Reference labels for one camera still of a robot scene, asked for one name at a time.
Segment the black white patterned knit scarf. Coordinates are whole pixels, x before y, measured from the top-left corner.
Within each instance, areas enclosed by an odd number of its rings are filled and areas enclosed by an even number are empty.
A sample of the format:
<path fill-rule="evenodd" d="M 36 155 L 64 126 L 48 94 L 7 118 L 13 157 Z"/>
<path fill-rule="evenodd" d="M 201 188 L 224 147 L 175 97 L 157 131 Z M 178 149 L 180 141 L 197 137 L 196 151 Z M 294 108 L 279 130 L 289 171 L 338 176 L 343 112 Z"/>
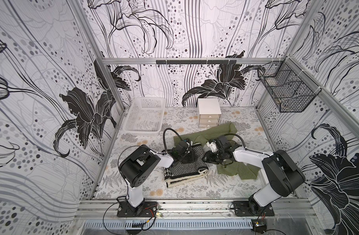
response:
<path fill-rule="evenodd" d="M 192 163 L 178 163 L 164 169 L 164 179 L 167 188 L 173 188 L 198 179 L 202 179 L 209 173 L 209 168 L 202 161 L 204 149 L 201 143 L 191 146 L 190 157 L 195 159 Z"/>

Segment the white plastic perforated basket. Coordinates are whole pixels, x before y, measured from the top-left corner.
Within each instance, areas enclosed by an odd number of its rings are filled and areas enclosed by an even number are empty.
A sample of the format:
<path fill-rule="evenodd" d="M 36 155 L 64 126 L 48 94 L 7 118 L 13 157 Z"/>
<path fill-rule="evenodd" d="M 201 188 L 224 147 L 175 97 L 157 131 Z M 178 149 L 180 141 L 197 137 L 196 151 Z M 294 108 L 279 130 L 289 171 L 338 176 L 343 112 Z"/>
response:
<path fill-rule="evenodd" d="M 123 131 L 132 135 L 157 136 L 161 131 L 166 99 L 135 98 L 128 110 Z"/>

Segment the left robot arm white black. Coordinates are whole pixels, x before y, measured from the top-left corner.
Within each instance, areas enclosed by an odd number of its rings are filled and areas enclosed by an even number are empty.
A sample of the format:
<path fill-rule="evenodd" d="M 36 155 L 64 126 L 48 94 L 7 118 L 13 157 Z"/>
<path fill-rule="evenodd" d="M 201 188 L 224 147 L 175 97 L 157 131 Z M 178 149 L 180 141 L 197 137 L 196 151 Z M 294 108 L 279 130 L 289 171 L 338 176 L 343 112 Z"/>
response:
<path fill-rule="evenodd" d="M 143 196 L 143 183 L 157 167 L 176 166 L 190 154 L 190 139 L 180 141 L 175 148 L 156 152 L 147 145 L 139 146 L 118 166 L 127 184 L 127 200 L 119 206 L 118 217 L 139 217 L 149 209 Z"/>

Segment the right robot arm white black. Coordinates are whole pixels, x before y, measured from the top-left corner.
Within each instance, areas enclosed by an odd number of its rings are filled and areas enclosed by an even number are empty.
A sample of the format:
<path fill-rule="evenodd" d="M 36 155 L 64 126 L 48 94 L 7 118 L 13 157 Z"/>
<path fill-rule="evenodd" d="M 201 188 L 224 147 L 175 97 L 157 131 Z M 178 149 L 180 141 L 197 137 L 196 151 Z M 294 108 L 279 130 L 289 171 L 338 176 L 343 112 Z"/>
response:
<path fill-rule="evenodd" d="M 227 136 L 221 135 L 206 143 L 208 151 L 202 161 L 214 165 L 226 165 L 234 162 L 249 164 L 262 169 L 267 184 L 249 197 L 248 201 L 232 202 L 232 209 L 236 216 L 273 216 L 269 209 L 271 203 L 279 198 L 287 197 L 305 183 L 306 178 L 297 164 L 284 150 L 276 152 L 263 152 L 246 147 L 244 140 L 241 144 L 232 145 Z"/>

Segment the white small drawer box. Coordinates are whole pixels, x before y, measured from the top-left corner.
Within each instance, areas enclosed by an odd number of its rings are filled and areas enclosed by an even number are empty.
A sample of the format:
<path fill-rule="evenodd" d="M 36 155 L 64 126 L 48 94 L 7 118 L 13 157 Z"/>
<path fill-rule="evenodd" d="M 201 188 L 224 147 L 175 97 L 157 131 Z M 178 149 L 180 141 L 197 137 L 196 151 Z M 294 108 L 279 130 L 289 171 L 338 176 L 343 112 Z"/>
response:
<path fill-rule="evenodd" d="M 219 125 L 221 109 L 216 98 L 198 99 L 199 128 L 210 128 Z"/>

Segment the small black electronics box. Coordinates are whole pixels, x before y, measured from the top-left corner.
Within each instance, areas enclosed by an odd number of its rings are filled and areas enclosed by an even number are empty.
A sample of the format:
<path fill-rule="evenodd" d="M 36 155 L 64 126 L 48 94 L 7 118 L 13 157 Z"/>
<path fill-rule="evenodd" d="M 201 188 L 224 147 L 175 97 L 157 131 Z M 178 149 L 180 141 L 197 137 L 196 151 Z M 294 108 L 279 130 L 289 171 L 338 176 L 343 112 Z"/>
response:
<path fill-rule="evenodd" d="M 267 224 L 263 220 L 252 220 L 251 230 L 254 235 L 262 235 L 267 230 Z"/>

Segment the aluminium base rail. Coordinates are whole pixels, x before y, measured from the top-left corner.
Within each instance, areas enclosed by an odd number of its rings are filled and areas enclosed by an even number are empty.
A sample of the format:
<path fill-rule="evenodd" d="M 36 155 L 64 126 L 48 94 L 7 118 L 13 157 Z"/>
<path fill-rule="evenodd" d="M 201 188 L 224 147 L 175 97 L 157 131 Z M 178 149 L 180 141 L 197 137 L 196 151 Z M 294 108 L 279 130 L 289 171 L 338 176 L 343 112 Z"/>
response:
<path fill-rule="evenodd" d="M 130 215 L 126 202 L 116 200 L 83 200 L 75 214 L 76 218 L 100 219 Z M 278 217 L 315 218 L 316 214 L 307 199 L 280 198 L 264 207 L 263 211 L 251 213 L 247 199 L 153 199 L 146 200 L 140 217 L 161 213 L 164 218 L 235 218 Z"/>

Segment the black hook rail on wall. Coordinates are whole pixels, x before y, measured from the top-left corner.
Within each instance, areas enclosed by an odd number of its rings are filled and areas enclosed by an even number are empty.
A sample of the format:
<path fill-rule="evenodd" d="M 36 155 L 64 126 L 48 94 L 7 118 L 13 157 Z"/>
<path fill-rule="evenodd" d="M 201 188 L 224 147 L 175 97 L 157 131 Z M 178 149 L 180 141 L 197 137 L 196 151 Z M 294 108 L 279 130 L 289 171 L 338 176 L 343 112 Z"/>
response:
<path fill-rule="evenodd" d="M 158 65 L 236 64 L 237 60 L 156 60 Z"/>

